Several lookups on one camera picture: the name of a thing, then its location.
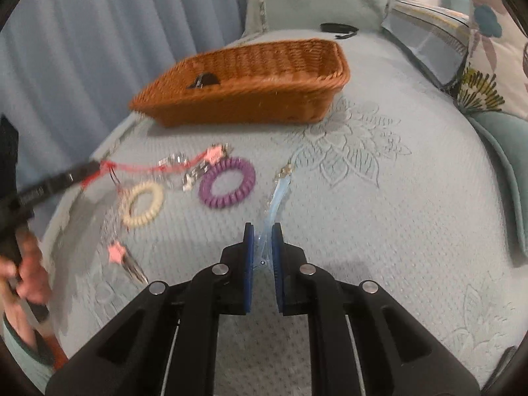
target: curtain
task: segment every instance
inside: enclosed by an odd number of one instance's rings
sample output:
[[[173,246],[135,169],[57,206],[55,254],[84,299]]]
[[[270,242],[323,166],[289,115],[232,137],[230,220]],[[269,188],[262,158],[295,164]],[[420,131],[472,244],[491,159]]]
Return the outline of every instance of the curtain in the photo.
[[[245,0],[21,0],[0,33],[0,113],[17,183],[85,161],[128,101],[176,61],[242,35]],[[56,205],[37,211],[43,233]]]

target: red string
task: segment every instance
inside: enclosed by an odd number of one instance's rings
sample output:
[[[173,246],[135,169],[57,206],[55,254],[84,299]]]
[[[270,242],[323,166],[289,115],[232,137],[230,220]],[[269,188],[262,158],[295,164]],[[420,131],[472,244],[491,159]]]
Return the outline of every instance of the red string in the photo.
[[[142,166],[142,165],[128,165],[118,164],[113,161],[101,161],[101,167],[98,172],[92,174],[90,177],[84,179],[81,183],[81,187],[86,189],[89,185],[95,182],[98,178],[105,174],[110,174],[111,171],[124,171],[126,173],[172,173],[178,174],[184,172],[186,169],[196,166],[200,161],[204,159],[208,151],[200,153],[195,158],[184,164],[174,165],[156,165],[155,167]]]

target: finger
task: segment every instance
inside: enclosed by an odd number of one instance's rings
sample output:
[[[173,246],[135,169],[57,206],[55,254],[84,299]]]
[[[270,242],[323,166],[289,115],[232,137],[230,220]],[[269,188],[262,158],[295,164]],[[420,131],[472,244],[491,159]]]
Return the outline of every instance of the finger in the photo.
[[[50,298],[51,298],[51,288],[49,287],[48,284],[45,284],[41,288],[41,290],[35,293],[30,293],[26,299],[34,304],[46,305],[50,301]]]
[[[27,300],[40,299],[40,297],[47,300],[51,294],[48,273],[42,268],[40,272],[35,274],[33,279],[22,281],[17,286],[16,292],[21,298],[26,298]]]
[[[37,256],[26,256],[18,267],[18,273],[22,280],[30,280],[41,268],[42,265],[40,265],[40,259]]]
[[[42,259],[39,242],[35,235],[31,232],[25,232],[19,235],[17,240],[23,258],[26,258],[27,256],[36,256],[39,260]]]
[[[17,276],[17,266],[9,259],[0,256],[0,277],[12,278]]]

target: key ring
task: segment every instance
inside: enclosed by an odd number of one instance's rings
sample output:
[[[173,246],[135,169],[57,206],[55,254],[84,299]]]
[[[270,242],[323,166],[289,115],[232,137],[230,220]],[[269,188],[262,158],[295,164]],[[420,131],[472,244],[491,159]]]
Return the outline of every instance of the key ring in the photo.
[[[131,214],[131,208],[139,195],[143,193],[152,193],[152,203],[150,208],[141,215],[133,216]],[[123,206],[122,206],[122,220],[127,227],[139,227],[146,225],[150,221],[154,220],[162,209],[163,204],[163,188],[154,183],[153,181],[146,181],[141,183],[128,193]]]
[[[212,194],[213,183],[223,172],[239,170],[244,179],[240,186],[226,195],[216,196]],[[230,207],[248,196],[255,186],[255,169],[251,162],[242,158],[228,158],[214,165],[202,178],[200,183],[199,197],[201,201],[212,209],[223,209]]]

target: teal cushion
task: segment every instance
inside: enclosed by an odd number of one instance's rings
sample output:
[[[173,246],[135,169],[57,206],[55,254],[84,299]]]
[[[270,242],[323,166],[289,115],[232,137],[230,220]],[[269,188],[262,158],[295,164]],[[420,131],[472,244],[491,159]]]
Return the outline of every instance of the teal cushion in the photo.
[[[469,15],[469,0],[440,0],[439,6]]]
[[[519,244],[528,256],[528,122],[501,112],[473,113],[468,120],[492,144],[506,169]]]

